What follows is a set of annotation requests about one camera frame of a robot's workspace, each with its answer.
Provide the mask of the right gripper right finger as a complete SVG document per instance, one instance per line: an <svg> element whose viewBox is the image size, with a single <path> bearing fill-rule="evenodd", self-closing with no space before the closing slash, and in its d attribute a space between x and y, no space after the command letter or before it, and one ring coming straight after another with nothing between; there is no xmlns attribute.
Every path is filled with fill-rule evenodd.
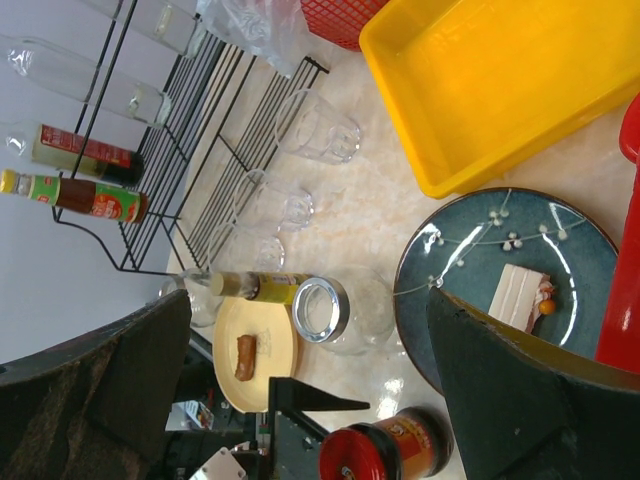
<svg viewBox="0 0 640 480"><path fill-rule="evenodd" d="M429 336L470 479L636 479L639 377L501 323L441 290Z"/></svg>

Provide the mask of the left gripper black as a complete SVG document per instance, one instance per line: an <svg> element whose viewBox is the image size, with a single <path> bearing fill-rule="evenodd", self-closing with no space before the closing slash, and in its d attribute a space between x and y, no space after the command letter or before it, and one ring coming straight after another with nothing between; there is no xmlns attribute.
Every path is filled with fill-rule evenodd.
<svg viewBox="0 0 640 480"><path fill-rule="evenodd" d="M223 403L216 416L200 401L178 402L181 427L167 429L166 479L317 479L328 430L311 413L368 410L291 377L269 378L269 410L240 414Z"/></svg>

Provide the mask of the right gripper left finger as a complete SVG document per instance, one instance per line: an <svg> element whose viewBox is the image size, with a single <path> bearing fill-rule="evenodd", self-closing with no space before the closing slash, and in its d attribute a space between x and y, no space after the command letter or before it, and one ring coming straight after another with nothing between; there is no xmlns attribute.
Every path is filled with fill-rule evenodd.
<svg viewBox="0 0 640 480"><path fill-rule="evenodd" d="M145 478L163 443L190 320L178 290L2 364L2 478Z"/></svg>

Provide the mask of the red lid chili jar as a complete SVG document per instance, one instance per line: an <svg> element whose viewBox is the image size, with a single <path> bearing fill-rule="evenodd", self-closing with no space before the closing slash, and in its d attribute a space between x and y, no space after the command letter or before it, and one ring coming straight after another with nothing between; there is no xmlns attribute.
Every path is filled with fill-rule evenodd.
<svg viewBox="0 0 640 480"><path fill-rule="evenodd" d="M448 426L425 407L407 407L375 423L356 423L322 442L322 480L423 479L438 474L453 450Z"/></svg>

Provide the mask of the sauce bottle yellow cap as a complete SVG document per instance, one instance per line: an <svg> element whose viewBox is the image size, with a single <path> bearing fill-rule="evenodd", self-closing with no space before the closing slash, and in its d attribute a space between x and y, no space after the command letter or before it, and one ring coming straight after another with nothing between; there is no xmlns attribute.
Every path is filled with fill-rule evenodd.
<svg viewBox="0 0 640 480"><path fill-rule="evenodd" d="M1 192L18 195L79 214L140 223L148 210L144 193L100 182L48 175L1 172Z"/></svg>

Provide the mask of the dark sauce bottle black cap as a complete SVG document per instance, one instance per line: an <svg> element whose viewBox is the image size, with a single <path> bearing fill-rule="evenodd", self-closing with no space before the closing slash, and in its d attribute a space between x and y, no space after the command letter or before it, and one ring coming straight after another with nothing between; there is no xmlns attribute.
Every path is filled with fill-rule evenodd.
<svg viewBox="0 0 640 480"><path fill-rule="evenodd" d="M32 164L134 187L144 174L144 158L120 148L37 121L1 123L1 150Z"/></svg>

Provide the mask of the glass oil bottle gold spout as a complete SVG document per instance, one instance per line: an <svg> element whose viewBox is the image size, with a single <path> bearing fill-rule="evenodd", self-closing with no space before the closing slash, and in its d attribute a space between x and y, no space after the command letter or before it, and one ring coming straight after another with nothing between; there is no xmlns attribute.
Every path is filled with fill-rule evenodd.
<svg viewBox="0 0 640 480"><path fill-rule="evenodd" d="M1 62L46 90L153 127L173 107L157 88L42 39L3 35Z"/></svg>

